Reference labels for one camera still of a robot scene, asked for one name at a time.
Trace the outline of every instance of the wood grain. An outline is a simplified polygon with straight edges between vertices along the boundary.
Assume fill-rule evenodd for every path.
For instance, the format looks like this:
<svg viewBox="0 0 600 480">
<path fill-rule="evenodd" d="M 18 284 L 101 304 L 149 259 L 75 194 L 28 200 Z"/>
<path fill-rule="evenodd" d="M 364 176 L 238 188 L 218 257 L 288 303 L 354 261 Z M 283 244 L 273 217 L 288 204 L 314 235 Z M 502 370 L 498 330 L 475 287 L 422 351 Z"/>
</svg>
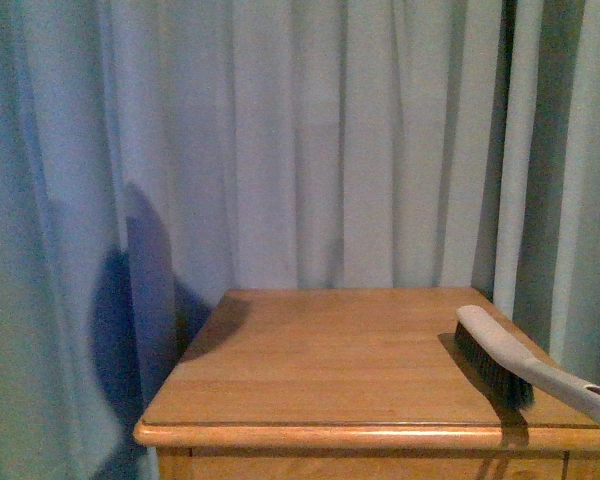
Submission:
<svg viewBox="0 0 600 480">
<path fill-rule="evenodd" d="M 522 414 L 491 398 L 453 343 L 455 310 L 467 304 L 550 361 L 473 289 L 230 291 L 136 438 L 163 446 L 537 449 L 576 447 L 581 438 L 583 448 L 600 449 L 600 427 L 538 389 Z"/>
<path fill-rule="evenodd" d="M 600 452 L 569 452 L 564 480 L 599 480 Z"/>
<path fill-rule="evenodd" d="M 160 480 L 190 480 L 191 450 L 188 448 L 158 448 Z"/>
<path fill-rule="evenodd" d="M 361 456 L 358 452 L 316 455 L 195 455 L 191 469 L 196 480 L 557 480 L 563 454 L 519 454 L 471 451 L 455 453 L 407 451 Z"/>
</svg>

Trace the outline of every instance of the brush bristles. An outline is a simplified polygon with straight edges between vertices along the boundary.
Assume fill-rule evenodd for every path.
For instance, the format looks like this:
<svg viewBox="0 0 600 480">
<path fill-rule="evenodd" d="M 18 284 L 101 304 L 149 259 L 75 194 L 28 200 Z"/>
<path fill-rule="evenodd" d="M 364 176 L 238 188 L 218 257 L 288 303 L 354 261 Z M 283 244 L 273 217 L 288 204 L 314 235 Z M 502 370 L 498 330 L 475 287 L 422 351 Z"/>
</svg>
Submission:
<svg viewBox="0 0 600 480">
<path fill-rule="evenodd" d="M 519 410 L 533 404 L 533 387 L 519 376 L 500 366 L 458 322 L 455 342 L 482 381 L 507 407 Z"/>
</svg>

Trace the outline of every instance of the cleaning brush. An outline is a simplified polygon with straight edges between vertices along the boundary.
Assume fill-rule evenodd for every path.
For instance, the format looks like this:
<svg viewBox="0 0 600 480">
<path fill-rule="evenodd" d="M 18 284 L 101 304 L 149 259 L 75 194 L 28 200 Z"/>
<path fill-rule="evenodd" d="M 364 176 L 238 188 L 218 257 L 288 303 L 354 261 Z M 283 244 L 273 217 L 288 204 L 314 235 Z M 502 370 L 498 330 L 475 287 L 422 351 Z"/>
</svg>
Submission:
<svg viewBox="0 0 600 480">
<path fill-rule="evenodd" d="M 456 345 L 505 405 L 531 406 L 534 385 L 600 424 L 600 386 L 542 362 L 483 308 L 456 313 Z"/>
</svg>

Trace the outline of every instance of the white plastic handle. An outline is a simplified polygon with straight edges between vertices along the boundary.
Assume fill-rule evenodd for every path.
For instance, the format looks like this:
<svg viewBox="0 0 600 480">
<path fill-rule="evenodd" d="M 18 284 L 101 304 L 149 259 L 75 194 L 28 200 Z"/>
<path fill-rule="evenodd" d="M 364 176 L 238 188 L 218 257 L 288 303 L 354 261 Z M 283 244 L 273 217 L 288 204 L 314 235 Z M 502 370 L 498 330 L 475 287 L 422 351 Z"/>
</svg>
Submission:
<svg viewBox="0 0 600 480">
<path fill-rule="evenodd" d="M 600 424 L 600 386 L 547 365 L 483 308 L 461 307 L 460 323 L 497 363 Z"/>
</svg>

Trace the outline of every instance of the curtain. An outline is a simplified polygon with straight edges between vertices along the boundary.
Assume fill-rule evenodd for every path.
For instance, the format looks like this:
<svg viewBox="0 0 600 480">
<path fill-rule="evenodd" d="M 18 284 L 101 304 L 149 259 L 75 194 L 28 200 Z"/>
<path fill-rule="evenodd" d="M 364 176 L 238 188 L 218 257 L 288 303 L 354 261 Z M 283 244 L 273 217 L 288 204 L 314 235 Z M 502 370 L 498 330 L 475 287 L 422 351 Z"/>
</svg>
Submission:
<svg viewBox="0 0 600 480">
<path fill-rule="evenodd" d="M 495 272 L 600 379 L 600 2 L 520 3 L 507 106 L 496 1 L 0 1 L 0 479 L 152 478 L 228 288 Z"/>
<path fill-rule="evenodd" d="M 600 383 L 600 1 L 519 2 L 496 305 Z"/>
</svg>

